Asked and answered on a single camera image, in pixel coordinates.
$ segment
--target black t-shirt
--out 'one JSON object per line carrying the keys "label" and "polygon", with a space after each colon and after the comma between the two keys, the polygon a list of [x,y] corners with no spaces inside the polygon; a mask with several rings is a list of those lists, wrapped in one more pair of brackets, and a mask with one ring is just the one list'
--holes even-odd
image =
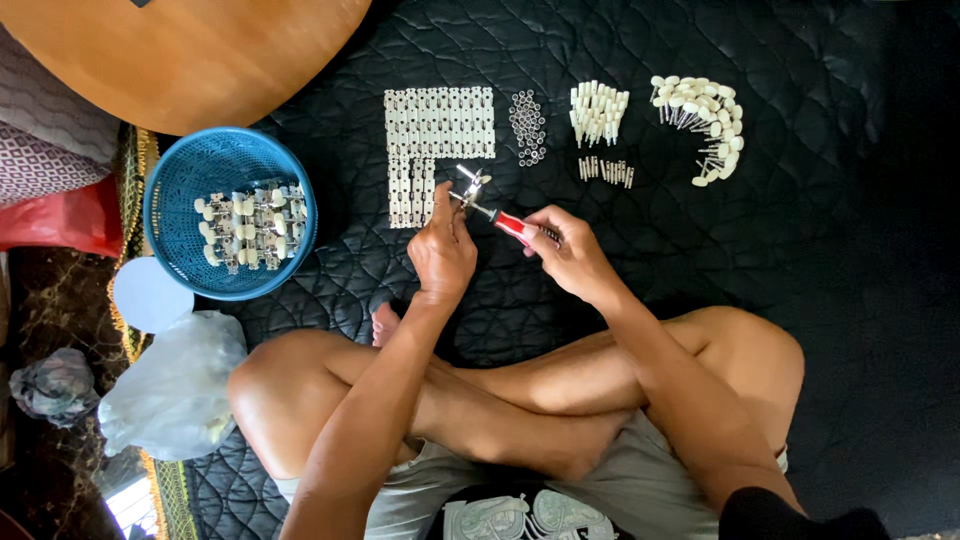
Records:
{"label": "black t-shirt", "polygon": [[[540,482],[471,486],[447,500],[421,540],[541,538],[635,540],[594,508]],[[890,540],[872,510],[825,523],[807,519],[761,487],[733,493],[720,515],[720,540]]]}

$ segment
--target blue plastic basket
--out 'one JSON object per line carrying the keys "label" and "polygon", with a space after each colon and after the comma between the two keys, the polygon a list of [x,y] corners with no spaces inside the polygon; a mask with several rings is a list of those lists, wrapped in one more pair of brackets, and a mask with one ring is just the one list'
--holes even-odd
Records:
{"label": "blue plastic basket", "polygon": [[[303,189],[310,218],[297,254],[278,270],[241,265],[239,274],[230,275],[223,264],[210,266],[197,228],[203,218],[193,202],[217,192],[229,198],[232,191],[251,191],[276,178],[299,181]],[[143,227],[156,258],[175,280],[208,298],[248,300],[280,286],[312,253],[317,203],[303,166],[285,146],[253,130],[210,128],[178,140],[160,158],[147,182]]]}

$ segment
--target man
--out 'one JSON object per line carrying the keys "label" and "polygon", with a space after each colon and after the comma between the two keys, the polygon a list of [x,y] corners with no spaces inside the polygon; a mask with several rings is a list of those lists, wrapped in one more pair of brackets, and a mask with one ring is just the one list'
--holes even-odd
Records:
{"label": "man", "polygon": [[[526,254],[610,329],[492,370],[435,358],[476,262],[448,191],[408,246],[406,315],[374,315],[380,349],[294,331],[230,377],[237,423],[292,500],[281,538],[886,537],[866,510],[806,519],[783,476],[796,341],[731,308],[658,321],[559,208],[527,218]],[[549,480],[490,483],[472,461]]]}

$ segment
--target gray shorts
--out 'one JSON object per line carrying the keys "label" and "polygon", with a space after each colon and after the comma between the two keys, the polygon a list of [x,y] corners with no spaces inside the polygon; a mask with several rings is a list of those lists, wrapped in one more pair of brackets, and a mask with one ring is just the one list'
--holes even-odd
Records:
{"label": "gray shorts", "polygon": [[[786,472],[786,452],[777,458]],[[367,540],[415,538],[458,491],[484,483],[484,470],[426,443],[413,461],[391,470],[367,517]],[[293,500],[300,479],[277,480]],[[546,485],[605,514],[637,539],[716,538],[717,515],[675,457],[666,438],[637,411],[583,480]]]}

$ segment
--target screwdriver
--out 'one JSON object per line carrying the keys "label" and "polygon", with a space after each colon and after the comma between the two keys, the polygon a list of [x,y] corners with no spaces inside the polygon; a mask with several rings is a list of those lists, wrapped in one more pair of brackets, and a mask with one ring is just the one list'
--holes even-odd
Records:
{"label": "screwdriver", "polygon": [[[528,242],[527,239],[523,237],[523,226],[527,224],[523,223],[523,221],[520,220],[519,218],[513,217],[509,213],[500,209],[485,209],[472,201],[468,201],[464,199],[463,197],[461,197],[460,195],[457,195],[452,191],[450,192],[450,195],[453,196],[454,198],[460,199],[465,204],[467,204],[467,206],[480,210],[487,217],[490,218],[491,222],[495,227],[502,229],[506,234],[509,234],[510,236],[516,238],[525,247],[528,247],[528,248],[530,247],[530,242]],[[558,234],[554,233],[553,231],[550,231],[546,227],[540,227],[540,231],[543,232],[543,234],[546,235],[547,238],[550,238],[551,240],[553,240],[557,244],[558,248],[560,247],[560,236]]]}

